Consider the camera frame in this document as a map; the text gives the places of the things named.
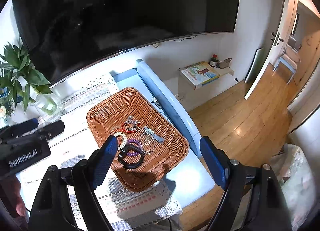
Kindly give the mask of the left hand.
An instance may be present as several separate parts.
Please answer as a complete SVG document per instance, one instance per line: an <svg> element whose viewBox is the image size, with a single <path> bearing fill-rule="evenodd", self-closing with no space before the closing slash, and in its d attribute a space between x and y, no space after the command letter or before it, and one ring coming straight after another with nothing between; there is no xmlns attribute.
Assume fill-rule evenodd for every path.
<svg viewBox="0 0 320 231"><path fill-rule="evenodd" d="M21 183L16 176L10 176L1 180L1 195L8 199L9 204L16 210L16 213L22 217L27 216L24 201L20 195Z"/></svg>

